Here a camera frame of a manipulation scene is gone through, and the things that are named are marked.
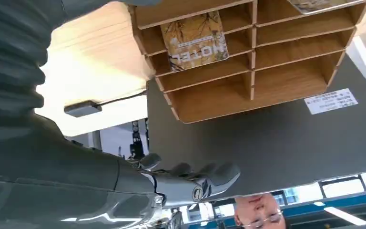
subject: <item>white label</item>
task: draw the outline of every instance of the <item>white label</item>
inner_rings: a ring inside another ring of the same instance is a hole
[[[313,115],[358,104],[348,88],[306,98],[305,103]]]

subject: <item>gray robot arm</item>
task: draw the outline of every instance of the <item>gray robot arm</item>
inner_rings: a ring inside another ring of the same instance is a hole
[[[149,171],[153,163],[145,160],[134,167],[66,141],[53,121],[34,113],[43,105],[35,89],[44,83],[39,67],[51,32],[107,2],[0,0],[0,228],[134,226],[155,209],[222,192],[239,176],[234,166],[197,174]]]

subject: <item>man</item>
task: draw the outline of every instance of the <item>man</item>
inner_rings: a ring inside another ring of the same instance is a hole
[[[271,194],[236,198],[235,222],[246,229],[285,229],[280,206]]]

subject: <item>book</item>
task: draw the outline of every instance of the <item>book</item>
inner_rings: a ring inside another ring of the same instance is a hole
[[[218,11],[163,24],[161,29],[173,72],[228,58]]]
[[[351,6],[365,0],[288,0],[302,14],[320,13]]]

